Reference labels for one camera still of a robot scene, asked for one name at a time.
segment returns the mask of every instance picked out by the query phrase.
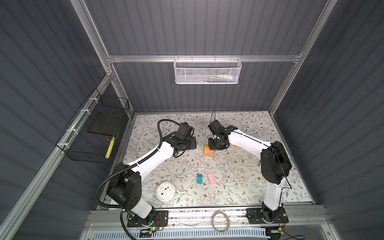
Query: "black wire basket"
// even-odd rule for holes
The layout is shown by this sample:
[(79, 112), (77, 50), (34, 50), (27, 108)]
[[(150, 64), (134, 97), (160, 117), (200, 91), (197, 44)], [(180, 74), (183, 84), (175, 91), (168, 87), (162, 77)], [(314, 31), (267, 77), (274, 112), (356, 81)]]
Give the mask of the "black wire basket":
[[(114, 159), (129, 122), (126, 98), (98, 95), (74, 127), (63, 131), (56, 145), (74, 161), (108, 163)], [(59, 142), (69, 131), (65, 142)]]

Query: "white wire basket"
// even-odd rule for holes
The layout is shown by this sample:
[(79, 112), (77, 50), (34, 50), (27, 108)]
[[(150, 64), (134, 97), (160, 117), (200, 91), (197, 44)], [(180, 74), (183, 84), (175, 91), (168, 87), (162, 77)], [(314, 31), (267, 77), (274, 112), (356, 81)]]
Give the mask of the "white wire basket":
[(177, 84), (236, 84), (239, 81), (239, 58), (175, 58)]

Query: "stacked blocks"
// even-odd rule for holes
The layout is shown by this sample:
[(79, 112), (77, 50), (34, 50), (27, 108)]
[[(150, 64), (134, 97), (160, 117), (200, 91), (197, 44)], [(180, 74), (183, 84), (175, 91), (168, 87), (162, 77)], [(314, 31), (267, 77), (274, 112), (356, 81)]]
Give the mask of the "stacked blocks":
[(215, 155), (215, 151), (210, 150), (208, 146), (204, 147), (203, 156), (204, 157), (213, 157)]

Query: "red wire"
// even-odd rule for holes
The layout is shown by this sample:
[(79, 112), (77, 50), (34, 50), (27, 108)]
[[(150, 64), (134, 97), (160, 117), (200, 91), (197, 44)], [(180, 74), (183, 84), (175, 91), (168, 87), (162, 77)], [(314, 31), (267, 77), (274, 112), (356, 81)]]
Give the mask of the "red wire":
[(159, 226), (160, 226), (160, 222), (159, 222), (159, 219), (158, 218), (156, 218), (157, 219), (157, 229), (156, 229), (156, 231), (159, 229)]
[(280, 222), (284, 224), (284, 226), (283, 226), (283, 229), (284, 229), (284, 227), (285, 227), (285, 223), (284, 223), (283, 221), (281, 221), (281, 219), (280, 219), (279, 217), (278, 217), (277, 219), (280, 220)]
[[(161, 218), (160, 218), (160, 220), (162, 220)], [(163, 221), (163, 220), (162, 220)], [(165, 223), (164, 223), (164, 221), (163, 221), (163, 226), (165, 227), (166, 225), (165, 225)]]

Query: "bottle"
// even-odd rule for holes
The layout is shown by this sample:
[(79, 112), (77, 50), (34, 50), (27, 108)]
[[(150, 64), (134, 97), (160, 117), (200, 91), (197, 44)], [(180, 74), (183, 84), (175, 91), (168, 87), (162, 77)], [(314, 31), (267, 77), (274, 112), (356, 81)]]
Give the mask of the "bottle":
[(217, 75), (218, 78), (222, 78), (222, 79), (225, 79), (225, 80), (229, 80), (231, 82), (237, 82), (237, 76), (235, 75), (229, 75), (229, 74), (221, 74), (221, 75)]

